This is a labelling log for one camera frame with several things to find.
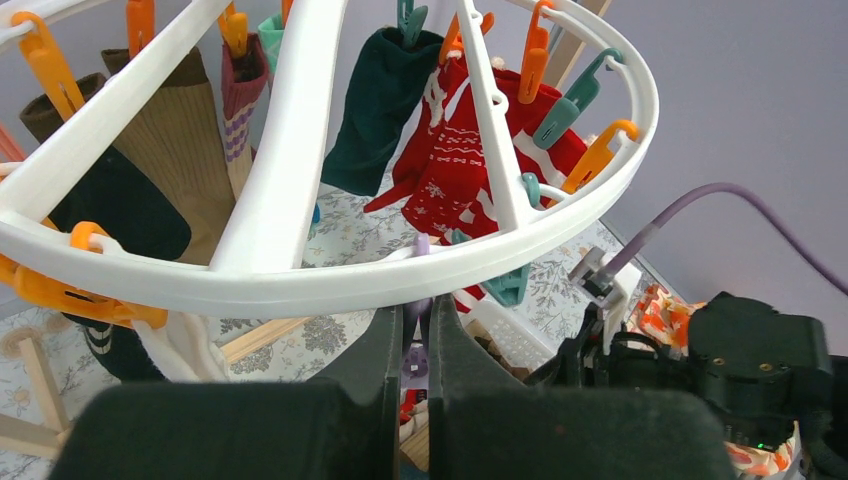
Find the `red snowflake sock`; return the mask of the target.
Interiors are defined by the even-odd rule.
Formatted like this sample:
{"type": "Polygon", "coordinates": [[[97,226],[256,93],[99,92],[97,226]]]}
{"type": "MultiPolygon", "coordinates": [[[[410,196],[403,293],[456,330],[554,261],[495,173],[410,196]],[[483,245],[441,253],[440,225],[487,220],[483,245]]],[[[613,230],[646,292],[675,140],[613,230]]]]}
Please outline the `red snowflake sock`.
{"type": "MultiPolygon", "coordinates": [[[[560,92],[541,86],[532,103],[522,104],[517,99],[519,74],[505,69],[499,58],[493,58],[492,66],[497,88],[508,99],[512,145],[521,130],[533,138],[560,92]]],[[[392,186],[363,210],[375,212],[401,202],[401,213],[412,227],[442,239],[482,187],[490,188],[464,59],[455,56],[431,73],[421,107],[419,123],[392,170],[392,186]]]]}

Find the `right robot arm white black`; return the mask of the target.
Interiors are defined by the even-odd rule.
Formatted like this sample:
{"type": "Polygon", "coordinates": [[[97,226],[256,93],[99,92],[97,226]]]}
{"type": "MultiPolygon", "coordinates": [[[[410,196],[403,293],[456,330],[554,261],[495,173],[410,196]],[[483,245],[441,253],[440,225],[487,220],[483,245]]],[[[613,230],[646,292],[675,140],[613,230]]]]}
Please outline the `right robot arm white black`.
{"type": "Polygon", "coordinates": [[[602,322],[588,307],[529,383],[688,392],[722,423],[740,474],[798,464],[809,479],[846,477],[847,360],[828,352],[819,320],[727,292],[690,304],[652,286],[608,342],[602,322]]]}

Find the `purple clothes peg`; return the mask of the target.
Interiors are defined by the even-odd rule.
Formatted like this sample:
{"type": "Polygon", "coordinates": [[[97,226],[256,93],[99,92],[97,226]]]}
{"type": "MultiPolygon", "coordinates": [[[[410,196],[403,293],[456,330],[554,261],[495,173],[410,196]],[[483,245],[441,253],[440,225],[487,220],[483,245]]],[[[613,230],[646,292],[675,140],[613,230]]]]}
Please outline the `purple clothes peg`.
{"type": "Polygon", "coordinates": [[[425,334],[429,326],[432,298],[416,300],[403,306],[402,373],[410,379],[423,378],[428,374],[428,353],[425,334]]]}

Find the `wooden hanger rack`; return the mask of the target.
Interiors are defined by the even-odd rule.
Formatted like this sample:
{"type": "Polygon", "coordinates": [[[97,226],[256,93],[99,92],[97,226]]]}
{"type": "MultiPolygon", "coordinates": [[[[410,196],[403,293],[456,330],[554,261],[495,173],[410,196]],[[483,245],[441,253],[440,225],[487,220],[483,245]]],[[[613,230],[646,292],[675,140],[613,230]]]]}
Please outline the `wooden hanger rack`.
{"type": "MultiPolygon", "coordinates": [[[[398,208],[366,215],[363,205],[361,197],[332,187],[322,190],[321,218],[309,236],[306,267],[376,260],[413,240],[413,230],[398,208]]],[[[571,336],[578,327],[585,300],[565,275],[594,246],[616,251],[620,243],[597,222],[531,266],[528,295],[515,313],[552,342],[571,336]]],[[[349,347],[371,317],[370,311],[316,317],[235,362],[231,375],[238,381],[305,380],[349,347]]],[[[110,385],[160,376],[128,329],[98,322],[84,327],[55,311],[19,308],[1,320],[1,410],[26,421],[37,420],[38,414],[35,384],[20,350],[24,340],[42,348],[71,416],[110,385]]]]}

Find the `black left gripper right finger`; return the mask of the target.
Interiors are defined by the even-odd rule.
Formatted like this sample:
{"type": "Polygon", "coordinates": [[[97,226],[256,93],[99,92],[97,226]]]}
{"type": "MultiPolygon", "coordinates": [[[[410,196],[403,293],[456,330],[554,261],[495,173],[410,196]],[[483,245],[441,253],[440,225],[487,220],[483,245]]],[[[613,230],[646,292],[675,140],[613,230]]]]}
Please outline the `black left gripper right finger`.
{"type": "Polygon", "coordinates": [[[466,333],[449,294],[434,299],[428,353],[431,477],[520,478],[528,391],[466,333]]]}

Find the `red white striped sock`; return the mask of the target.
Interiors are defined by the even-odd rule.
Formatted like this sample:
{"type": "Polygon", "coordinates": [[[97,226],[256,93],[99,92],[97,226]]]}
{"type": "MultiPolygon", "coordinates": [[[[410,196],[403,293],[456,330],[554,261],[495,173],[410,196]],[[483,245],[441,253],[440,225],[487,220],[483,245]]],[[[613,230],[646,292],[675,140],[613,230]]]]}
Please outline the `red white striped sock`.
{"type": "MultiPolygon", "coordinates": [[[[533,174],[538,182],[554,187],[563,185],[567,175],[571,173],[587,150],[586,143],[571,130],[566,131],[548,149],[536,146],[532,136],[524,130],[513,137],[513,145],[520,170],[523,173],[533,174]]],[[[443,235],[441,243],[452,244],[455,231],[461,232],[470,239],[477,239],[497,230],[498,224],[490,188],[485,185],[478,192],[476,199],[460,214],[457,223],[443,235]]]]}

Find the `maroon purple striped sock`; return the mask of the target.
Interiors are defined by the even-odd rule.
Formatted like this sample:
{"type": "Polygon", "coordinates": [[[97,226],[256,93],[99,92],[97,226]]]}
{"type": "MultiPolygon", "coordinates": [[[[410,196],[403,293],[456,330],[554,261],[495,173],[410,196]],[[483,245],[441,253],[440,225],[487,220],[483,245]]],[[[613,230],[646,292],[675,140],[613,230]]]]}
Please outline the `maroon purple striped sock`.
{"type": "Polygon", "coordinates": [[[235,58],[226,44],[222,47],[222,53],[225,164],[233,195],[238,200],[253,165],[250,121],[259,97],[267,86],[269,65],[256,33],[248,34],[244,56],[235,58]]]}

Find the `floral table mat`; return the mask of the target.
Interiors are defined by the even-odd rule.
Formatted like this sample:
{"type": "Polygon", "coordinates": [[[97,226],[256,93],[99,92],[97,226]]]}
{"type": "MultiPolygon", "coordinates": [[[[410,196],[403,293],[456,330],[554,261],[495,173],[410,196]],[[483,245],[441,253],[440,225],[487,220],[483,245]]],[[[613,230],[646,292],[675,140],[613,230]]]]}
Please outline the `floral table mat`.
{"type": "MultiPolygon", "coordinates": [[[[525,225],[477,240],[433,246],[428,254],[405,247],[375,262],[262,273],[244,261],[234,274],[158,260],[144,266],[129,259],[81,251],[61,240],[62,259],[30,266],[69,285],[128,302],[211,317],[297,321],[325,313],[365,310],[450,293],[488,280],[538,258],[605,213],[629,185],[623,175],[602,175],[575,195],[543,186],[554,206],[533,209],[525,225]]],[[[40,225],[16,213],[6,223],[27,233],[40,225]]]]}

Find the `teal clothes peg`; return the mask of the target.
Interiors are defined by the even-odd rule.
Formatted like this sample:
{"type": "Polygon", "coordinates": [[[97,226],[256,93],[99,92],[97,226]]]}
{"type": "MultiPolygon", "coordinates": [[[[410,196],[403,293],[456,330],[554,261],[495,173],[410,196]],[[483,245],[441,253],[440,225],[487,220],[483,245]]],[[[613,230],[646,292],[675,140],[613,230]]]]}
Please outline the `teal clothes peg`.
{"type": "Polygon", "coordinates": [[[486,296],[504,307],[521,304],[525,297],[529,272],[530,265],[525,264],[500,276],[455,291],[453,297],[457,309],[460,313],[468,313],[486,296]]]}

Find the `black striped sock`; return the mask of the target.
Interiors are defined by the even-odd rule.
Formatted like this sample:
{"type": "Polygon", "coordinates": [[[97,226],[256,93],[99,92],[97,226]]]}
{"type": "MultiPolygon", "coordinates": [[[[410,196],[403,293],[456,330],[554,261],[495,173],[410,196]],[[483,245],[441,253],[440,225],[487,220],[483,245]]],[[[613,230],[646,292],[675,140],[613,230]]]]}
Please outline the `black striped sock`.
{"type": "MultiPolygon", "coordinates": [[[[176,260],[191,240],[187,221],[130,160],[109,147],[52,210],[49,219],[63,232],[82,221],[100,225],[131,254],[176,260]]],[[[122,382],[164,381],[131,329],[70,313],[94,358],[122,382]]]]}

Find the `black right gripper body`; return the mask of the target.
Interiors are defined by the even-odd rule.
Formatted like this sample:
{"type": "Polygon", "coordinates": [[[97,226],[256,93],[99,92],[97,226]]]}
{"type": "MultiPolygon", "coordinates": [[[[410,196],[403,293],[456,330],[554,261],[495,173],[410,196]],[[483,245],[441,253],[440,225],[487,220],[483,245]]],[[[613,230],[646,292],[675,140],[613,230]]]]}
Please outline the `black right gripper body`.
{"type": "Polygon", "coordinates": [[[532,387],[619,388],[692,391],[687,361],[671,348],[635,332],[619,330],[609,340],[604,316],[586,311],[573,338],[564,339],[550,360],[523,383],[532,387]]]}

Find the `dark green sock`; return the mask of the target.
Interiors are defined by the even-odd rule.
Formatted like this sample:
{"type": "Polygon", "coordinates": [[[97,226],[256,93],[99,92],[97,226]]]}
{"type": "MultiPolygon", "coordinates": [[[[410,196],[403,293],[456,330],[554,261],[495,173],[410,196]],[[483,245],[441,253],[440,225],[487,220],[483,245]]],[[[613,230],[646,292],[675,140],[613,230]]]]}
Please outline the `dark green sock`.
{"type": "Polygon", "coordinates": [[[409,49],[403,39],[399,28],[382,28],[362,46],[335,144],[323,162],[322,183],[354,195],[377,194],[444,41],[427,30],[409,49]]]}

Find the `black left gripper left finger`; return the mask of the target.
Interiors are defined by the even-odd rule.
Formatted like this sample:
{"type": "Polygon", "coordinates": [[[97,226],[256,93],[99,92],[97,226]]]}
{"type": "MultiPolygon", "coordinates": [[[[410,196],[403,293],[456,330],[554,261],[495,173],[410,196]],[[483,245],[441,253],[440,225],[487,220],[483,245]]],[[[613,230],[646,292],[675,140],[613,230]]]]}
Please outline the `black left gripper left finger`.
{"type": "Polygon", "coordinates": [[[378,309],[366,331],[306,382],[318,401],[299,470],[307,479],[399,477],[403,308],[378,309]]]}

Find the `brown ribbed sock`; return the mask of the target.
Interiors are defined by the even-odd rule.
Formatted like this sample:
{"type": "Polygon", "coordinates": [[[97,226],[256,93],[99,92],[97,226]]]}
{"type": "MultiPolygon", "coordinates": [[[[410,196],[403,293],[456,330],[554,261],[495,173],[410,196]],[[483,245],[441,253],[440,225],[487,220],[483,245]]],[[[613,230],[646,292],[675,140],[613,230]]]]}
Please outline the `brown ribbed sock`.
{"type": "Polygon", "coordinates": [[[166,261],[208,264],[235,198],[198,48],[190,50],[109,147],[145,174],[187,221],[188,247],[178,259],[166,261]]]}

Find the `orange clothes peg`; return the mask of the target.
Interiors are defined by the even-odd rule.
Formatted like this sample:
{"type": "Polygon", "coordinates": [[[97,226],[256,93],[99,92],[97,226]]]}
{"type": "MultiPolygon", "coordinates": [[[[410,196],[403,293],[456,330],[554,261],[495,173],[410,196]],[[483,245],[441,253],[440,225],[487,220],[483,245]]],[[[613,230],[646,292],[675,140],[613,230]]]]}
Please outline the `orange clothes peg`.
{"type": "Polygon", "coordinates": [[[47,276],[30,266],[35,263],[45,267],[49,260],[61,260],[61,240],[66,241],[70,248],[129,259],[144,266],[156,264],[156,258],[125,251],[100,225],[91,221],[77,223],[68,234],[58,231],[50,222],[44,224],[42,229],[42,235],[31,229],[30,233],[34,237],[29,239],[26,232],[6,223],[1,224],[1,282],[10,286],[21,299],[129,329],[136,323],[145,323],[154,330],[166,325],[168,311],[165,309],[87,291],[47,276]]]}

